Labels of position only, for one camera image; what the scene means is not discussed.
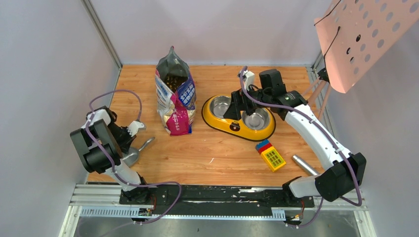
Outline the cat food bag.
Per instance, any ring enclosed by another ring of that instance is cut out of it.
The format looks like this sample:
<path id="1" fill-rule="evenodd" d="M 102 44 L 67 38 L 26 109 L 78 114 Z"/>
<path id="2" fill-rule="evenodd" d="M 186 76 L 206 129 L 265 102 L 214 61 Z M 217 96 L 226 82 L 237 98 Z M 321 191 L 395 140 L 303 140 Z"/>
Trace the cat food bag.
<path id="1" fill-rule="evenodd" d="M 163 82 L 168 75 L 187 77 L 175 93 Z M 155 69 L 157 112 L 164 129 L 171 136 L 192 133 L 196 114 L 196 87 L 190 68 L 171 46 L 168 54 L 158 61 Z"/>

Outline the metal food scoop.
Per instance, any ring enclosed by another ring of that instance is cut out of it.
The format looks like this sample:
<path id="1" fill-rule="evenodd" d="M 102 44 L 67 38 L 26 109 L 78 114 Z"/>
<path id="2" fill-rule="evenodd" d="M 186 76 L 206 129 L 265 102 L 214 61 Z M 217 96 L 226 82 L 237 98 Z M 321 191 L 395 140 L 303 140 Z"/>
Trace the metal food scoop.
<path id="1" fill-rule="evenodd" d="M 130 147 L 128 153 L 123 155 L 122 161 L 128 166 L 134 166 L 140 158 L 140 153 L 144 150 L 152 141 L 155 140 L 155 137 L 149 138 L 145 141 L 140 148 Z"/>

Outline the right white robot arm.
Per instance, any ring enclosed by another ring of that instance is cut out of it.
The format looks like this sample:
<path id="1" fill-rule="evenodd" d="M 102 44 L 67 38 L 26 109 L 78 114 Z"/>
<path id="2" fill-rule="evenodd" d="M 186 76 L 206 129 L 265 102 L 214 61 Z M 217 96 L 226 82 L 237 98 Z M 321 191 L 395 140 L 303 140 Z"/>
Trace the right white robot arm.
<path id="1" fill-rule="evenodd" d="M 324 172 L 297 177 L 283 185 L 283 202 L 295 206 L 303 197 L 317 196 L 332 202 L 338 198 L 349 202 L 345 194 L 354 190 L 361 206 L 360 185 L 366 167 L 361 153 L 352 153 L 337 141 L 320 123 L 308 102 L 296 90 L 287 91 L 281 73 L 270 69 L 259 74 L 261 88 L 253 85 L 254 75 L 244 66 L 238 73 L 241 88 L 231 93 L 231 103 L 223 115 L 240 120 L 242 114 L 252 115 L 258 108 L 268 108 L 294 128 L 321 162 Z"/>

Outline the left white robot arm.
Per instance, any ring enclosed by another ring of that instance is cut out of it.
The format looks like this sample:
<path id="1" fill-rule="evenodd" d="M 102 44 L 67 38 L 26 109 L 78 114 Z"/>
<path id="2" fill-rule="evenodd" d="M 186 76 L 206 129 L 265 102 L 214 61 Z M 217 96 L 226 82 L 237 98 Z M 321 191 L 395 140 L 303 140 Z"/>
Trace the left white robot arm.
<path id="1" fill-rule="evenodd" d="M 138 132 L 146 125 L 138 120 L 129 126 L 116 124 L 117 114 L 100 107 L 86 115 L 85 124 L 70 133 L 70 138 L 87 172 L 106 174 L 118 182 L 124 192 L 132 191 L 139 204 L 151 199 L 151 190 L 136 171 L 123 161 Z"/>

